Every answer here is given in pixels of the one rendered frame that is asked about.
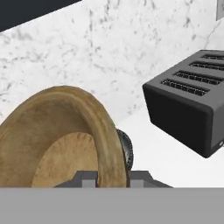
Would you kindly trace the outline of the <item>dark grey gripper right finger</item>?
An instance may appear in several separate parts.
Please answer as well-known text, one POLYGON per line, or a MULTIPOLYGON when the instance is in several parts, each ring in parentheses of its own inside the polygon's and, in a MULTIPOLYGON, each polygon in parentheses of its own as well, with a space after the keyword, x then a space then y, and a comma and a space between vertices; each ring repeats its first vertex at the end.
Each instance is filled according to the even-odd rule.
POLYGON ((130 171, 129 186, 131 188, 169 187, 167 184, 154 179, 148 171, 130 171))

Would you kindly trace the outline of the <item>grey wall outlet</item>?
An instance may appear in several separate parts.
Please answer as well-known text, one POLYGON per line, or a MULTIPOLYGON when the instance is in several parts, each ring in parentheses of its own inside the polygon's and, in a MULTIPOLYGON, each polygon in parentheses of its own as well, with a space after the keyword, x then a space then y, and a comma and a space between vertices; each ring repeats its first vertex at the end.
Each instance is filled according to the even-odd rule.
POLYGON ((217 0, 216 20, 224 18, 224 0, 217 0))

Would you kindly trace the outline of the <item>large wooden bowl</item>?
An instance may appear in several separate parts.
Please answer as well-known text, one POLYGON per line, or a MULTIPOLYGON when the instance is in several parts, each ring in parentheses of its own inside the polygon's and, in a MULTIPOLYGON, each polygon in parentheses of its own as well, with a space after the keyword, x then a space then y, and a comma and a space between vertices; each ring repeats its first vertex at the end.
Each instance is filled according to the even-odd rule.
POLYGON ((50 87, 0 124, 0 187, 54 187, 96 171, 99 187, 126 187, 125 154, 109 113, 78 87, 50 87))

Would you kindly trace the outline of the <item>dark wall cabinet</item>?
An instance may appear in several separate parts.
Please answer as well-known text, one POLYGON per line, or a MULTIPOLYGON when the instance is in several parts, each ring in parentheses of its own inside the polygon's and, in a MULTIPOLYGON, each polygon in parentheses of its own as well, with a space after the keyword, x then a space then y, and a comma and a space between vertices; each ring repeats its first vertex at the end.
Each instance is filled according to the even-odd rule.
POLYGON ((0 0, 0 32, 80 0, 0 0))

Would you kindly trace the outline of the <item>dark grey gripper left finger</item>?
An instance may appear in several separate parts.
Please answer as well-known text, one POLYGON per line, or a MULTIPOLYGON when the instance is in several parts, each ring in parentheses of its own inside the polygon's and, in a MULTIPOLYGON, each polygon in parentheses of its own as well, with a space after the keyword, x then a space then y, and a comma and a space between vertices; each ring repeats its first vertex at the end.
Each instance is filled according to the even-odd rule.
POLYGON ((98 171, 77 171, 71 180, 58 184, 65 188, 96 188, 98 186, 98 171))

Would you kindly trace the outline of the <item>black four-slot toaster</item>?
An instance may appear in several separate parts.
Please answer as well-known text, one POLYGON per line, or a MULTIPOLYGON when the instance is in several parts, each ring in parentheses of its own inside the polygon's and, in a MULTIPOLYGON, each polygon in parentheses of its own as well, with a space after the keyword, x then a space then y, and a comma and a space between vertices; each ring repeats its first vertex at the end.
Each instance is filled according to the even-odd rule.
POLYGON ((224 50, 199 50, 143 84, 150 121, 203 158, 224 144, 224 50))

